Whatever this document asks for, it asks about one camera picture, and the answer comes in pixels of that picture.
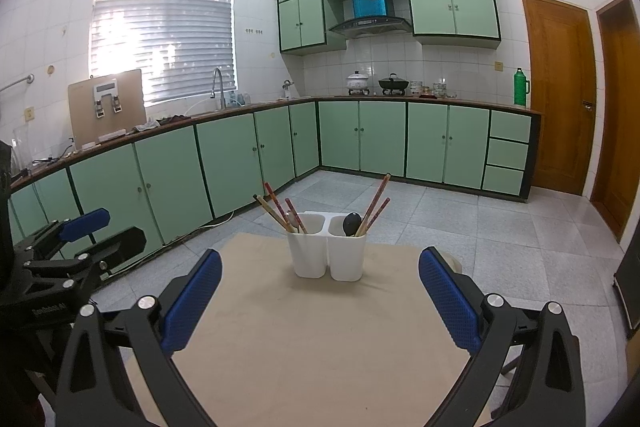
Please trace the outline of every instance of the range hood vent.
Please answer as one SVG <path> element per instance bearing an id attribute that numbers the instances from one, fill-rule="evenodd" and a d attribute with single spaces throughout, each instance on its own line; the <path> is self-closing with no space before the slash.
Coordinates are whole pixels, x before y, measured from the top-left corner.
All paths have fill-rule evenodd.
<path id="1" fill-rule="evenodd" d="M 340 33 L 348 39 L 373 37 L 383 33 L 413 33 L 414 28 L 406 19 L 389 15 L 367 15 L 335 25 L 329 31 Z"/>

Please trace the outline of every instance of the beige tablecloth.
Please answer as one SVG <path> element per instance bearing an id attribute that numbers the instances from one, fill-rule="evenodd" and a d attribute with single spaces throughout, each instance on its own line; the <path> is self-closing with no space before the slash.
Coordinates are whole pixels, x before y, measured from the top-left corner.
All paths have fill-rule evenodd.
<path id="1" fill-rule="evenodd" d="M 222 282 L 174 362 L 220 427 L 424 425 L 468 360 L 447 332 L 412 247 L 367 245 L 364 275 L 293 273 L 283 239 L 240 233 Z M 132 357 L 147 418 L 164 425 Z M 488 422 L 488 411 L 478 425 Z"/>

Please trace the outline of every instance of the white blind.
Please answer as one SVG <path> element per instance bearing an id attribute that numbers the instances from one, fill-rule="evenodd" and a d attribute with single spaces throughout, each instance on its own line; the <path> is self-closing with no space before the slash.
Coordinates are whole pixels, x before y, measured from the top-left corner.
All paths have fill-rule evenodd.
<path id="1" fill-rule="evenodd" d="M 92 74 L 140 68 L 145 106 L 210 92 L 216 67 L 236 89 L 232 33 L 232 0 L 95 0 Z"/>

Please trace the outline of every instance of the blue gripper pad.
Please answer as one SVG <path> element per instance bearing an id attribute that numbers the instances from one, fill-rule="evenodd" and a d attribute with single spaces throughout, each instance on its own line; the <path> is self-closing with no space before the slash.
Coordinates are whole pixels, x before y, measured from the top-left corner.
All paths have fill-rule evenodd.
<path id="1" fill-rule="evenodd" d="M 104 208 L 98 208 L 93 212 L 76 217 L 63 224 L 62 230 L 58 234 L 61 241 L 72 243 L 85 235 L 103 229 L 109 224 L 111 216 Z"/>
<path id="2" fill-rule="evenodd" d="M 160 346 L 167 355 L 184 349 L 202 313 L 222 279 L 220 254 L 209 248 L 206 260 L 191 276 L 174 304 L 164 316 Z"/>
<path id="3" fill-rule="evenodd" d="M 420 280 L 436 306 L 456 346 L 475 354 L 482 344 L 478 316 L 449 273 L 426 248 L 418 260 Z"/>

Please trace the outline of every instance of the tile floor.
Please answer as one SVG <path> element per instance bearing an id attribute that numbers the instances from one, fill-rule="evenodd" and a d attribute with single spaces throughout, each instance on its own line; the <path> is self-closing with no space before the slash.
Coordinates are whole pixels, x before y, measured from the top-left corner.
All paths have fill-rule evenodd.
<path id="1" fill-rule="evenodd" d="M 379 180 L 317 171 L 283 190 L 299 211 L 362 213 Z M 626 387 L 625 328 L 611 286 L 623 251 L 585 198 L 532 188 L 528 203 L 494 200 L 390 182 L 391 198 L 369 233 L 372 243 L 435 245 L 462 263 L 485 292 L 497 292 L 514 306 L 540 309 L 563 304 L 580 338 L 587 425 L 597 426 Z M 237 232 L 283 237 L 260 208 L 193 237 L 108 285 L 94 299 L 103 310 L 158 295 L 187 273 L 206 248 L 221 248 Z M 514 357 L 516 348 L 510 353 Z M 500 377 L 490 398 L 500 404 L 509 384 Z"/>

